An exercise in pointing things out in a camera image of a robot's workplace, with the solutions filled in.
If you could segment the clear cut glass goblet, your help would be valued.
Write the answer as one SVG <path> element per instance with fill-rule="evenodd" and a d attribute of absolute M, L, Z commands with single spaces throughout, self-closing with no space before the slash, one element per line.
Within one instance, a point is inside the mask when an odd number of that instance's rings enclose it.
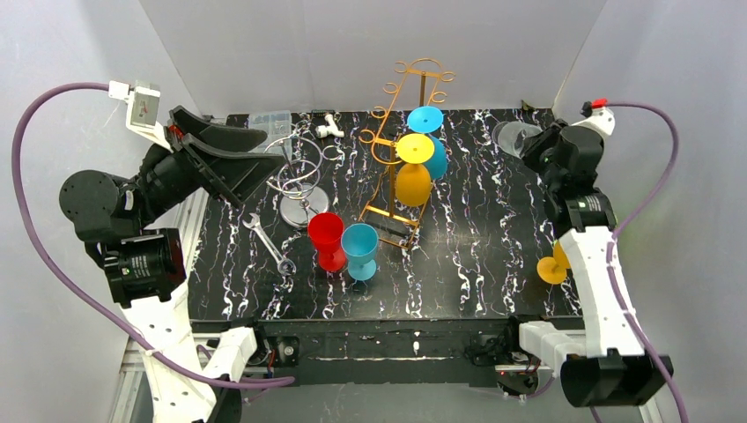
<path fill-rule="evenodd" d="M 528 145 L 528 139 L 542 131 L 540 127 L 530 123 L 499 122 L 492 131 L 492 139 L 506 154 L 521 158 Z"/>

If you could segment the blue plastic goblet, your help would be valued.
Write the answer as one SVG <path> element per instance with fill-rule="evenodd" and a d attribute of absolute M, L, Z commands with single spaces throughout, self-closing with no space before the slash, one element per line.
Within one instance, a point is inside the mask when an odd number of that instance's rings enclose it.
<path fill-rule="evenodd" d="M 428 170 L 432 180 L 438 180 L 447 172 L 447 153 L 444 144 L 434 136 L 442 128 L 444 115 L 434 106 L 421 106 L 414 109 L 407 118 L 409 130 L 428 138 L 430 147 L 426 148 L 431 155 L 421 164 Z"/>
<path fill-rule="evenodd" d="M 379 247 L 377 231 L 365 223 L 357 223 L 344 230 L 341 246 L 347 259 L 349 275 L 359 281 L 372 278 L 377 271 L 375 257 Z"/>

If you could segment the yellow plastic wine glass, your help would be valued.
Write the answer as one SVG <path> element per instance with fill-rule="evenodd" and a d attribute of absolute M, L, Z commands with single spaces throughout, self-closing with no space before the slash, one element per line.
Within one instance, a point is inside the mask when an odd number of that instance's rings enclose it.
<path fill-rule="evenodd" d="M 431 155 L 427 147 L 428 138 L 417 133 L 403 136 L 396 144 L 396 154 L 403 161 L 396 176 L 396 198 L 404 205 L 420 206 L 430 196 L 432 179 L 421 164 Z"/>

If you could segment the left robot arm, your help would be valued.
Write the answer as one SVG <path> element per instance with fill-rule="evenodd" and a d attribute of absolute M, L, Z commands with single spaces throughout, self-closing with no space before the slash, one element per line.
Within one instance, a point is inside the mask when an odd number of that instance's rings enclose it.
<path fill-rule="evenodd" d="M 236 382 L 255 335 L 247 324 L 231 325 L 219 336 L 211 371 L 203 369 L 180 232 L 155 222 L 200 189 L 242 206 L 285 158 L 259 151 L 261 130 L 209 122 L 183 107 L 171 111 L 161 134 L 165 144 L 150 148 L 135 175 L 76 172 L 61 187 L 59 204 L 140 344 L 154 420 L 216 422 L 224 402 L 239 396 Z"/>

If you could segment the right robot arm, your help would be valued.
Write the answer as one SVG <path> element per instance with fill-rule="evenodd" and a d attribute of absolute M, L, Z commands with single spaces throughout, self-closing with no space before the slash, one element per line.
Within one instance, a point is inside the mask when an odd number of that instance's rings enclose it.
<path fill-rule="evenodd" d="M 611 115 L 557 120 L 526 140 L 521 159 L 544 185 L 544 209 L 557 239 L 537 265 L 541 278 L 572 275 L 585 335 L 570 338 L 539 318 L 516 319 L 514 344 L 547 365 L 574 407 L 644 405 L 674 373 L 667 355 L 645 347 L 617 257 L 617 221 L 595 187 L 596 168 L 615 123 Z"/>

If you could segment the clear plastic organizer box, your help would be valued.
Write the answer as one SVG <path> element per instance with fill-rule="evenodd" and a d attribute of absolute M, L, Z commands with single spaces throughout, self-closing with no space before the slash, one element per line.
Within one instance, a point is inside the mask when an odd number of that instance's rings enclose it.
<path fill-rule="evenodd" d="M 292 114 L 290 110 L 253 113 L 248 116 L 247 127 L 267 134 L 266 139 L 260 144 L 260 147 L 265 148 L 270 143 L 292 134 Z"/>

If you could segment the white pipe fitting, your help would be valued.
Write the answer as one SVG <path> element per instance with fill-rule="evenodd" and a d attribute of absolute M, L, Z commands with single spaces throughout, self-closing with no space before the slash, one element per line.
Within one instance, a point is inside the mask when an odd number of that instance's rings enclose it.
<path fill-rule="evenodd" d="M 339 129 L 332 114 L 326 114 L 324 116 L 324 121 L 326 122 L 325 124 L 318 125 L 314 130 L 314 133 L 318 138 L 344 137 L 344 132 Z"/>

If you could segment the red plastic goblet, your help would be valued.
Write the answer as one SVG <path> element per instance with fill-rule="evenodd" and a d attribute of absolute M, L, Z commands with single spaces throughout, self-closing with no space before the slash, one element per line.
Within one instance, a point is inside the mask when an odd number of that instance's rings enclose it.
<path fill-rule="evenodd" d="M 307 233 L 318 253 L 319 265 L 327 272 L 342 270 L 346 264 L 341 246 L 342 219 L 332 212 L 319 213 L 309 221 Z"/>

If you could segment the silver wrench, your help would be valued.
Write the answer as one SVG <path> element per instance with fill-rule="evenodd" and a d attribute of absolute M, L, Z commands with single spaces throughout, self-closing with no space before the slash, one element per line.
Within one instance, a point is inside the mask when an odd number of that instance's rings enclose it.
<path fill-rule="evenodd" d="M 244 220 L 242 222 L 243 226 L 252 231 L 263 243 L 264 247 L 269 251 L 271 257 L 275 260 L 277 264 L 277 271 L 282 276 L 294 275 L 296 272 L 295 263 L 283 256 L 279 248 L 276 247 L 270 237 L 265 233 L 259 215 L 251 212 L 248 216 L 249 220 Z"/>

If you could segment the orange plastic goblet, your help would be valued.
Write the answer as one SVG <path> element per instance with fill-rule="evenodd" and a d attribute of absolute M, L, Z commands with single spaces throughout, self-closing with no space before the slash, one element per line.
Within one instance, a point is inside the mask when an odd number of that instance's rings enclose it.
<path fill-rule="evenodd" d="M 571 264 L 559 241 L 553 244 L 552 254 L 541 258 L 536 265 L 540 279 L 550 285 L 561 285 L 570 270 Z"/>

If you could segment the blue plastic goblet front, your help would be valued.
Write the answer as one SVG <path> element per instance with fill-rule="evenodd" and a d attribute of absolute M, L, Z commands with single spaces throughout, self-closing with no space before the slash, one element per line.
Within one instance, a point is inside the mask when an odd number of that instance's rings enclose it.
<path fill-rule="evenodd" d="M 359 281 L 372 278 L 377 271 L 375 257 L 379 247 L 377 231 L 365 223 L 357 223 L 344 230 L 341 246 L 347 259 L 349 275 Z"/>

